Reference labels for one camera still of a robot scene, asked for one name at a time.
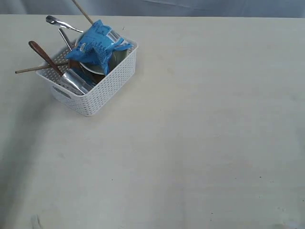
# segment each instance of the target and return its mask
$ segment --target white table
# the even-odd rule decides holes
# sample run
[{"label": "white table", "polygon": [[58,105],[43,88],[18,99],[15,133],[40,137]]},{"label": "white table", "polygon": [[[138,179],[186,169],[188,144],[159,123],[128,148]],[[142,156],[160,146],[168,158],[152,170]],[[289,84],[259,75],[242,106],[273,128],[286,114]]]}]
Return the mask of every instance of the white table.
[{"label": "white table", "polygon": [[44,18],[0,15],[2,228],[305,221],[304,19],[93,17],[140,48],[135,76],[85,118],[14,73],[41,63],[29,40],[64,46]]}]

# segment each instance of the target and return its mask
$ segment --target background fabric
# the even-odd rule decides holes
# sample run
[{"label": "background fabric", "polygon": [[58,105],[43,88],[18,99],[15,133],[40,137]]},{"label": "background fabric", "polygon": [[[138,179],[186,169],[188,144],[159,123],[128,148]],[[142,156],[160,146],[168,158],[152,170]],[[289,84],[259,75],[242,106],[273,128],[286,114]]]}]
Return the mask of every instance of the background fabric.
[{"label": "background fabric", "polygon": [[[90,15],[305,16],[305,0],[78,0]],[[71,0],[0,0],[1,14],[80,14]]]}]

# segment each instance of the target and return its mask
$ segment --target bowl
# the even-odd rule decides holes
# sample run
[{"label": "bowl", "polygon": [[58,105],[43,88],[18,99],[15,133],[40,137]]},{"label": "bowl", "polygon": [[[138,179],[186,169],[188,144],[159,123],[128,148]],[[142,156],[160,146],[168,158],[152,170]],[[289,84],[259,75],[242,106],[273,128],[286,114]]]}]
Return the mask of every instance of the bowl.
[{"label": "bowl", "polygon": [[[83,35],[86,32],[82,33],[75,41],[75,47],[77,46],[78,42],[81,40],[81,38],[83,37]],[[116,67],[118,66],[126,57],[128,56],[128,49],[124,50],[124,51],[113,51],[112,56],[109,60],[109,68],[110,68],[110,72]],[[95,65],[95,64],[90,64],[90,63],[82,63],[80,62],[80,64],[89,72],[92,72],[94,74],[98,74],[98,75],[105,75],[104,70],[99,66],[99,65]]]}]

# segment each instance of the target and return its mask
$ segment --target chopstick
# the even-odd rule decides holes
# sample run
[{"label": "chopstick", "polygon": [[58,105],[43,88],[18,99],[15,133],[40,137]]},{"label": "chopstick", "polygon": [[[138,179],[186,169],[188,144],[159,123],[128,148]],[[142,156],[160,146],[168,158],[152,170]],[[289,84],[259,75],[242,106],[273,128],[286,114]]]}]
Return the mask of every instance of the chopstick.
[{"label": "chopstick", "polygon": [[76,2],[76,0],[72,0],[73,3],[77,6],[77,8],[81,11],[81,13],[86,17],[86,19],[93,24],[93,21],[89,18],[89,16],[86,14],[86,12],[81,8],[81,6]]},{"label": "chopstick", "polygon": [[[68,62],[63,62],[63,63],[57,63],[56,65],[57,66],[63,66],[63,65],[66,65],[68,64]],[[44,65],[44,66],[40,66],[40,67],[34,67],[34,68],[27,68],[27,69],[22,69],[22,70],[18,70],[18,71],[15,71],[16,74],[19,74],[19,73],[27,73],[27,72],[32,72],[32,71],[37,71],[37,70],[41,70],[41,69],[46,69],[46,68],[51,68],[51,65]]]}]

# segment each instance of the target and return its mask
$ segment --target white plastic basket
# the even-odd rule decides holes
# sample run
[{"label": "white plastic basket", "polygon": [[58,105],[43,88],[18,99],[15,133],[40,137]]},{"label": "white plastic basket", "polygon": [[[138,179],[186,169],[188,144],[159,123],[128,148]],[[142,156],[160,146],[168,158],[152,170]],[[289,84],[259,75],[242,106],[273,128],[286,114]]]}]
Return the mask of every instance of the white plastic basket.
[{"label": "white plastic basket", "polygon": [[[128,50],[127,57],[113,69],[104,79],[102,79],[93,89],[85,95],[76,95],[66,88],[58,85],[60,76],[52,69],[43,69],[36,72],[48,84],[52,95],[71,109],[81,113],[84,116],[92,116],[104,106],[109,99],[133,76],[135,72],[136,51],[138,44],[127,39],[132,44]],[[61,49],[52,57],[56,63],[66,61],[68,48]],[[65,72],[67,65],[60,66],[59,69]]]}]

